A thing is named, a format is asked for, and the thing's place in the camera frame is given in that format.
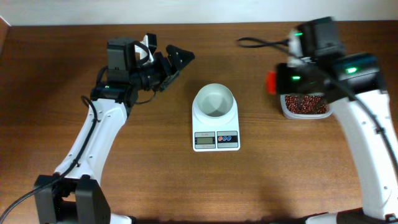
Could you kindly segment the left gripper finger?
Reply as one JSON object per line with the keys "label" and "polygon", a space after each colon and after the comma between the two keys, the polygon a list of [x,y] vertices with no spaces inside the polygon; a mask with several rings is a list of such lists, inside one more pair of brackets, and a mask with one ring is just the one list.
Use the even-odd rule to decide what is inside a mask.
{"label": "left gripper finger", "polygon": [[157,36],[151,33],[147,33],[146,36],[147,36],[148,48],[151,54],[153,55],[157,50]]}
{"label": "left gripper finger", "polygon": [[195,59],[193,52],[180,49],[174,45],[168,45],[166,47],[168,53],[168,59],[171,64],[172,70],[181,71],[183,70],[192,60]]}

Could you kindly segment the orange measuring scoop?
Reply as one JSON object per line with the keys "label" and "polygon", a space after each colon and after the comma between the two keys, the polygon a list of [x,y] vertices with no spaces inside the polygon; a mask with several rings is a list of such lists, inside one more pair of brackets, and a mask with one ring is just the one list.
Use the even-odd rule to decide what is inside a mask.
{"label": "orange measuring scoop", "polygon": [[269,71],[266,77],[266,89],[270,95],[276,95],[276,72]]}

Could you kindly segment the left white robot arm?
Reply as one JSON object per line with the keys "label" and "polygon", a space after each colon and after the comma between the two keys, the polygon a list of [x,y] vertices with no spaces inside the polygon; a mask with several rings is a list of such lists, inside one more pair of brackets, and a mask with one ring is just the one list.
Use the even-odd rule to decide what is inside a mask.
{"label": "left white robot arm", "polygon": [[52,175],[38,176],[34,187],[40,223],[125,223],[134,217],[117,215],[101,189],[101,176],[113,142],[140,91],[164,91],[195,59],[191,51],[174,45],[167,55],[157,51],[157,37],[142,40],[119,37],[107,42],[108,63],[95,81],[84,125],[72,148]]}

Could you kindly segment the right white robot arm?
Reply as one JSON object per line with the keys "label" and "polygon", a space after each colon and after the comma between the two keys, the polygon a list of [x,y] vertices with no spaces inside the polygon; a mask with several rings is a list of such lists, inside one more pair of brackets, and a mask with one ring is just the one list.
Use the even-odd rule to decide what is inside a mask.
{"label": "right white robot arm", "polygon": [[304,22],[289,34],[288,61],[277,66],[280,95],[321,93],[339,122],[356,166],[360,208],[311,215],[304,223],[396,223],[397,136],[378,60],[346,55],[330,17]]}

